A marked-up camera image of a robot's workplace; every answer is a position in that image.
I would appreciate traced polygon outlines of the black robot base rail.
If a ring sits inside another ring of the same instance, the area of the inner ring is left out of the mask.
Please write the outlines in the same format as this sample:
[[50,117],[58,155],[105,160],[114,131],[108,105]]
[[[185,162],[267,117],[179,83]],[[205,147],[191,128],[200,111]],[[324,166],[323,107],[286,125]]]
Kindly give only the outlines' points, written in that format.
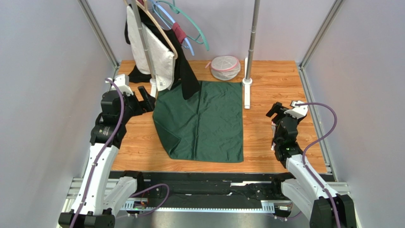
[[144,172],[141,190],[148,207],[162,203],[175,209],[259,209],[261,201],[290,203],[278,189],[282,175],[277,173]]

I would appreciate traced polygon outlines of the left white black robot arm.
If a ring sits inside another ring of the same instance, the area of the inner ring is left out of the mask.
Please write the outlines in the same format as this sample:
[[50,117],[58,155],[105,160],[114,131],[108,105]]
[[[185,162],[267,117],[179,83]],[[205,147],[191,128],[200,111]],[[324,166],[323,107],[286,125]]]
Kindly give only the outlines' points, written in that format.
[[90,135],[90,155],[82,184],[69,212],[62,212],[58,224],[63,228],[113,228],[127,199],[144,186],[139,171],[125,171],[113,189],[106,193],[112,165],[126,134],[125,125],[134,117],[152,112],[156,99],[144,86],[137,99],[128,86],[102,95],[102,111]]

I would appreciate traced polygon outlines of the silver metal fork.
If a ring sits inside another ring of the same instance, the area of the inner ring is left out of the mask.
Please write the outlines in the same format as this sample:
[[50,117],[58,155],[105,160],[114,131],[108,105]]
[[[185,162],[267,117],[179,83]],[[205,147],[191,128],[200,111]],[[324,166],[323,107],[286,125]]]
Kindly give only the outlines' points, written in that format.
[[275,132],[276,132],[276,125],[275,125],[275,123],[271,123],[271,129],[272,129],[271,150],[274,151],[274,146],[275,146],[274,136],[275,136]]

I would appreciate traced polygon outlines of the dark green cloth napkin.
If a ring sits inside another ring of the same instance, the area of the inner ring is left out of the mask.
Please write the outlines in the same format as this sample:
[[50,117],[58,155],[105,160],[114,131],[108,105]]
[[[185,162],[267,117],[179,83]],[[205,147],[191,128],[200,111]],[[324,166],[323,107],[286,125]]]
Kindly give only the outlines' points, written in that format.
[[241,83],[199,83],[200,91],[188,100],[180,85],[159,92],[153,121],[164,150],[175,160],[242,162]]

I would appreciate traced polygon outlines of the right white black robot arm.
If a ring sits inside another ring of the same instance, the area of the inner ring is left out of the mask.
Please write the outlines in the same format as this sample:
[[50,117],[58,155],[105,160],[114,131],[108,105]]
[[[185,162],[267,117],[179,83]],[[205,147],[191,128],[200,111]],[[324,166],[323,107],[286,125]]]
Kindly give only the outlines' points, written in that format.
[[271,149],[287,173],[274,178],[276,194],[287,197],[309,220],[312,228],[356,228],[355,205],[347,194],[340,194],[312,167],[306,157],[309,148],[329,136],[337,125],[335,111],[332,128],[304,150],[298,144],[298,125],[307,116],[310,103],[292,101],[290,108],[275,102],[266,116],[272,118]]

